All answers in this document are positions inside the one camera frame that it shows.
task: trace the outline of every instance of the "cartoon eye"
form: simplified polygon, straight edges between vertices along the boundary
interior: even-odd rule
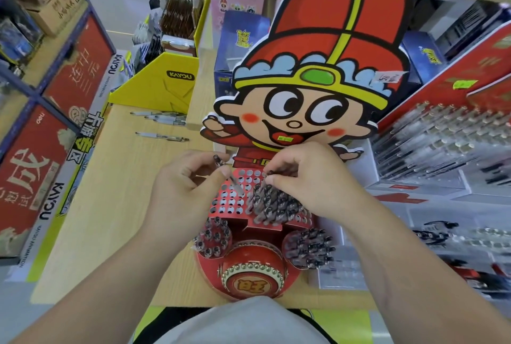
[[[289,118],[300,111],[303,105],[303,94],[298,91],[270,91],[264,102],[264,111],[273,118]]]
[[[305,114],[312,125],[328,125],[341,118],[348,109],[348,101],[342,97],[327,95],[317,99]]]

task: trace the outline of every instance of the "green gem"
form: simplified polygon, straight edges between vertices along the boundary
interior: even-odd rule
[[[332,74],[330,71],[318,70],[315,68],[303,71],[303,73],[300,75],[300,79],[304,80],[305,82],[321,84],[324,86],[331,86],[335,81],[334,74]]]

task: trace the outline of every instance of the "cartoon nose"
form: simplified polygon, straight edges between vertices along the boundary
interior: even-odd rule
[[[291,129],[298,129],[303,126],[303,123],[300,121],[289,121],[288,123],[286,123],[286,126]]]

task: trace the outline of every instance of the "yellow display box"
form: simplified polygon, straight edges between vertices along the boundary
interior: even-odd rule
[[[209,3],[210,0],[204,1],[204,8],[194,33],[197,55]],[[198,70],[198,57],[163,52],[113,91],[108,102],[187,114]]]

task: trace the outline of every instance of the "brown cardboard box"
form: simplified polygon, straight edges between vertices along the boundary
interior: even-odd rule
[[[44,5],[23,6],[48,36],[55,36],[67,24],[84,0],[50,0]]]

